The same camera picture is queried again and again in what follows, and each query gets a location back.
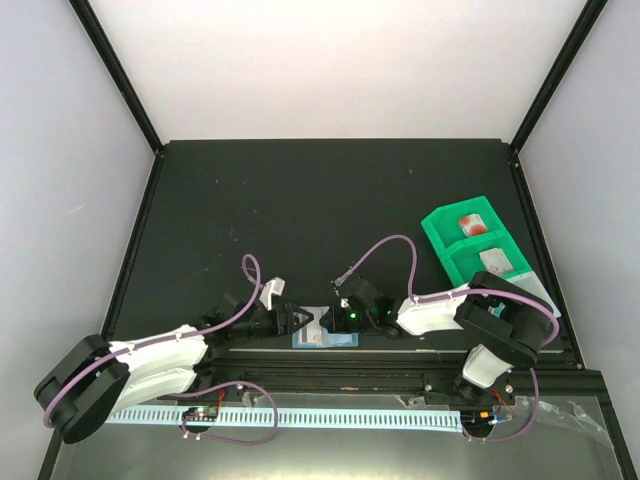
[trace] white wall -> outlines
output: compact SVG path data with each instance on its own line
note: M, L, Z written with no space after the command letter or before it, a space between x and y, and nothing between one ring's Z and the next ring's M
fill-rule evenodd
M609 2L522 162L585 360L640 468L640 3Z
M163 141L502 138L585 0L92 0Z
M0 2L0 464L35 478L38 381L104 320L152 154L64 0Z

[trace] black tabletop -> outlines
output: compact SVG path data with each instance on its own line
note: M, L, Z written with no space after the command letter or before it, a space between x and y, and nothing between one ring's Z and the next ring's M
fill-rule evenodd
M299 305L335 301L330 281L381 238L403 233L418 249L414 291L451 288L420 221L433 209L486 195L527 260L533 245L499 140L174 141L167 149L114 339L197 321L230 288L250 293L240 261L287 282ZM411 262L391 242L361 267L379 290L406 295ZM360 349L464 351L472 340L362 337ZM251 348L291 346L290 337ZM556 350L559 340L550 345Z

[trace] black frame edge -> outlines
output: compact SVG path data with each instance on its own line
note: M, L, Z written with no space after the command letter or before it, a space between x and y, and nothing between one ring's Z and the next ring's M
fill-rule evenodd
M509 168L511 169L511 175L513 176L516 191L518 192L518 199L520 200L522 212L524 213L525 221L529 228L529 235L531 236L531 241L533 242L533 247L536 252L536 256L538 257L538 264L540 265L540 273L542 275L540 280L547 288L549 295L551 295L551 298L562 314L564 326L567 330L564 333L566 333L569 337L569 341L571 342L571 348L577 367L581 368L582 365L584 365L584 359L580 352L578 338L569 318L567 305L564 301L564 297L562 296L562 290L560 289L560 283L558 282L555 269L553 268L553 261L551 260L551 254L549 253L549 248L542 232L542 226L540 225L540 220L538 219L538 214L536 213L536 209L533 204L531 191L529 190L529 185L527 184L524 172L522 171L520 158L515 152L513 152L509 158Z
M153 150L155 154L162 152L164 150L162 141L151 124L151 120L142 106L142 102L140 98L138 98L138 94L134 90L127 73L124 71L116 52L111 46L107 34L103 30L102 25L100 25L100 21L93 11L91 4L88 0L69 0L69 3L75 10L82 26L98 51L100 58L102 58L102 62L111 74L111 78L113 78L131 114L138 123L140 130L142 130L151 150Z
M57 430L54 430L51 440L49 441L49 446L47 447L47 452L44 455L42 466L40 467L40 473L38 473L38 480L49 480L53 476L53 470L56 467L61 446L62 437Z
M567 73L569 66L606 4L607 0L587 0L587 3L578 16L564 45L562 45L560 53L558 53L547 77L544 79L540 90L511 141L511 147L516 152L522 150L522 147L542 116L542 112L544 112L544 109L547 107L549 100L551 100L558 85L560 85L562 78L565 73Z
M142 239L142 232L144 231L144 226L147 223L149 211L151 210L153 196L155 194L156 187L158 186L158 181L160 180L160 173L162 172L163 164L164 156L156 155L151 167L151 172L149 173L147 186L145 187L144 194L142 195L142 201L133 225L129 244L127 245L127 250L124 254L124 260L111 297L109 310L107 310L107 315L105 317L104 324L102 325L102 330L100 331L102 338L105 340L109 339L109 337L113 335L118 322L120 310L122 309L122 302L124 301L124 295L127 291L127 286L129 285L129 278L131 277L133 264L135 263L138 247L140 246L140 240Z
M631 454L627 448L627 442L624 440L622 429L618 422L618 416L616 415L613 405L611 403L600 403L600 410L602 411L602 416L604 417L604 421L609 432L609 438L612 439L613 449L615 451L622 476L625 479L637 479L638 474L633 466Z

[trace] red wire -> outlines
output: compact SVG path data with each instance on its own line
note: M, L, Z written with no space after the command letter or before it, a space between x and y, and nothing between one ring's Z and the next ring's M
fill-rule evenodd
M507 407L507 410L509 410L511 414L514 414L513 408L507 405L507 402L504 401L500 393L495 388L491 389L491 393L493 393L493 395L498 399L501 405L504 405L505 407Z
M217 408L220 408L220 406L222 405L222 399L224 398L225 395L225 390L224 388L220 390L220 393L218 394L218 405Z

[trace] green plastic container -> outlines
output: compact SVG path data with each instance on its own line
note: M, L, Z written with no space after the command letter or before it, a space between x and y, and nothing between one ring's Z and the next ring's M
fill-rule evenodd
M458 220L472 213L480 215L489 231L467 238ZM480 252L491 248L501 248L513 265L514 271L503 275L503 278L531 271L531 266L487 197L476 197L436 208L420 224L454 287L471 281L476 272L485 270Z

